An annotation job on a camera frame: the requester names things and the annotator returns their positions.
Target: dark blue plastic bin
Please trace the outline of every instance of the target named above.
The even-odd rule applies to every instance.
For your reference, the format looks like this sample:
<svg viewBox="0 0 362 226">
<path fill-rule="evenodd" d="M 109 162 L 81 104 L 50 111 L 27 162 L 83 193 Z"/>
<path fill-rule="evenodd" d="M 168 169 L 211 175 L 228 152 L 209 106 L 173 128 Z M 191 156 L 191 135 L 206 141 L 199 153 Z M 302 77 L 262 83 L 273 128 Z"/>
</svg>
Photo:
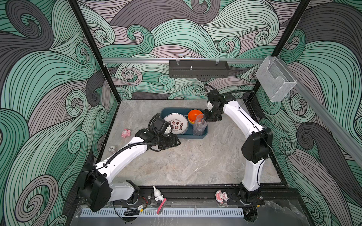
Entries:
<svg viewBox="0 0 362 226">
<path fill-rule="evenodd" d="M 162 109 L 160 118 L 164 119 L 167 115 L 172 114 L 172 113 L 179 113 L 187 118 L 187 115 L 193 109 L 195 109 L 195 108 L 167 107 L 167 108 Z M 209 128 L 208 128 L 208 126 L 206 126 L 204 133 L 201 136 L 194 136 L 193 132 L 192 132 L 192 125 L 189 123 L 189 127 L 187 128 L 186 133 L 184 133 L 182 135 L 177 135 L 177 137 L 180 139 L 203 139 L 207 135 L 208 130 L 209 130 Z"/>
</svg>

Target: clear plastic cup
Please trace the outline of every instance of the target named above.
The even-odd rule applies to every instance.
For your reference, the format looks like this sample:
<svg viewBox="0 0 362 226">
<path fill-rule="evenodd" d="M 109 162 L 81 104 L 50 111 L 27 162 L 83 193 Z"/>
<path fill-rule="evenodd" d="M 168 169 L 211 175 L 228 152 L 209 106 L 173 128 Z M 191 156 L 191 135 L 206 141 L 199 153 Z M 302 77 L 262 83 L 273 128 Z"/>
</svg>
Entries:
<svg viewBox="0 0 362 226">
<path fill-rule="evenodd" d="M 204 115 L 198 115 L 195 120 L 195 124 L 193 125 L 193 135 L 201 136 L 207 126 L 207 123 L 204 119 Z"/>
</svg>

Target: white plate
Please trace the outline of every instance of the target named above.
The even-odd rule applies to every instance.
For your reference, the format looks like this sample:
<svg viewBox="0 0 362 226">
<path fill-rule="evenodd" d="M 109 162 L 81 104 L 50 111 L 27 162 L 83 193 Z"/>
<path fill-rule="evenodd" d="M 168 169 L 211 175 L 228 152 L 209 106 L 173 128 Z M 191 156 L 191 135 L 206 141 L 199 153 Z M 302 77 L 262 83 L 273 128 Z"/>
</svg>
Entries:
<svg viewBox="0 0 362 226">
<path fill-rule="evenodd" d="M 173 134 L 184 134 L 189 126 L 187 118 L 179 113 L 169 114 L 164 118 L 164 120 L 171 124 Z"/>
</svg>

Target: pink toy figurine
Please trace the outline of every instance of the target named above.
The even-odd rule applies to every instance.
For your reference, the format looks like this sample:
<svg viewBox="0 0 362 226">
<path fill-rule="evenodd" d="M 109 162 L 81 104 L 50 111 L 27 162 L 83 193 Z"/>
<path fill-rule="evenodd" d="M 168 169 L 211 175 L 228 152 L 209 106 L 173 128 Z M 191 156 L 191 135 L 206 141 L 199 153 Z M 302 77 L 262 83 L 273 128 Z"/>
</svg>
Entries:
<svg viewBox="0 0 362 226">
<path fill-rule="evenodd" d="M 122 132 L 121 137 L 126 138 L 131 136 L 131 130 L 130 129 L 124 129 Z"/>
</svg>

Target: green swirl wallpaper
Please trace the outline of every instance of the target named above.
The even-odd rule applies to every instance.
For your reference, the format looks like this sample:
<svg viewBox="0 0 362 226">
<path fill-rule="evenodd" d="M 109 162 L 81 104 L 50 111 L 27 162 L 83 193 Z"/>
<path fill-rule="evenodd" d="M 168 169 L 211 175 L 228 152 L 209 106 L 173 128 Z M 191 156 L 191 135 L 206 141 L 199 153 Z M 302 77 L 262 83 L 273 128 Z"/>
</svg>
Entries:
<svg viewBox="0 0 362 226">
<path fill-rule="evenodd" d="M 362 1 L 309 6 L 280 54 L 362 146 Z M 320 226 L 362 224 L 362 169 L 293 89 L 270 102 L 262 88 L 252 107 L 274 132 L 273 149 L 290 187 L 297 188 Z"/>
<path fill-rule="evenodd" d="M 65 225 L 117 102 L 67 0 L 0 1 L 0 40 L 1 225 Z"/>
<path fill-rule="evenodd" d="M 270 56 L 299 2 L 78 0 L 103 57 L 149 58 Z M 252 89 L 258 69 L 234 64 L 228 78 L 197 80 L 169 78 L 166 64 L 107 66 L 122 99 L 206 99 L 204 84 L 221 92 Z"/>
</svg>

